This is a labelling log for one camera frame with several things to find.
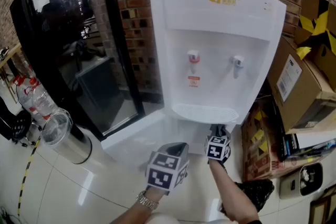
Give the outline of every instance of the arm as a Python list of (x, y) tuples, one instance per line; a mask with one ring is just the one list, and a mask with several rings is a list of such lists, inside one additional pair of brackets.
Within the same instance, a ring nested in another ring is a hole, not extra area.
[(239, 224), (259, 220), (256, 207), (231, 180), (218, 161), (209, 159), (209, 165), (229, 219)]
[[(159, 202), (164, 194), (164, 190), (151, 187), (146, 191), (144, 196), (152, 201)], [(151, 214), (152, 210), (136, 202), (130, 209), (110, 224), (143, 224), (149, 219)]]

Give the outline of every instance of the plastic water bottle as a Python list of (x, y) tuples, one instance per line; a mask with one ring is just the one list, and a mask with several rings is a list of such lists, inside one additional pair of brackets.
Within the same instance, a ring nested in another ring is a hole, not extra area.
[(17, 88), (16, 88), (16, 93), (17, 93), (17, 98), (22, 107), (27, 110), (33, 117), (35, 121), (38, 123), (41, 122), (43, 117), (37, 112), (36, 108), (33, 105), (33, 92), (27, 91), (29, 89), (30, 83), (29, 79), (27, 79), (25, 76), (20, 77), (18, 76), (16, 78), (17, 81)]
[(36, 107), (37, 112), (42, 115), (43, 119), (49, 119), (52, 112), (58, 108), (57, 105), (36, 78), (30, 80), (30, 85), (34, 88), (33, 105)]

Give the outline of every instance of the white tile floor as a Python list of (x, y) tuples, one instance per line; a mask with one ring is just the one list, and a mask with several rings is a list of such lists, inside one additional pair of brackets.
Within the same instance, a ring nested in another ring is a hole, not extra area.
[[(133, 203), (145, 188), (143, 172), (128, 170), (106, 155), (89, 132), (93, 152), (82, 165), (74, 165), (42, 143), (34, 155), (25, 182), (21, 219), (28, 224), (109, 223)], [(5, 140), (0, 136), (0, 206), (16, 215), (18, 197), (25, 168), (32, 148)], [(226, 162), (229, 175), (241, 180), (242, 149), (239, 128), (234, 130), (232, 155)], [(336, 151), (322, 161), (323, 186), (336, 183)], [(178, 189), (165, 197), (159, 212), (171, 214), (181, 223), (203, 223), (223, 219), (216, 208), (219, 194), (210, 174), (207, 159), (190, 155), (189, 176)], [(307, 224), (310, 202), (317, 197), (279, 199), (279, 180), (265, 207), (260, 211), (263, 224)]]

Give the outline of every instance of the metal watch band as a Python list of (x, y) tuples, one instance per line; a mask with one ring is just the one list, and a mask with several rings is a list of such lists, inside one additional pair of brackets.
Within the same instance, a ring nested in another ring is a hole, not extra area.
[(151, 210), (155, 210), (158, 207), (159, 203), (146, 198), (144, 196), (145, 193), (146, 193), (145, 190), (139, 193), (139, 195), (136, 198), (137, 202), (139, 202), (140, 204), (142, 204), (143, 206), (146, 206), (147, 208)]

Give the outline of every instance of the drip tray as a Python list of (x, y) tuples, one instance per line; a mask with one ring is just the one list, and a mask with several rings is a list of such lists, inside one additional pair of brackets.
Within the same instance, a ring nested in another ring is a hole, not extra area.
[(215, 106), (175, 104), (172, 108), (181, 117), (201, 123), (234, 123), (238, 118), (238, 113), (234, 109), (217, 108)]

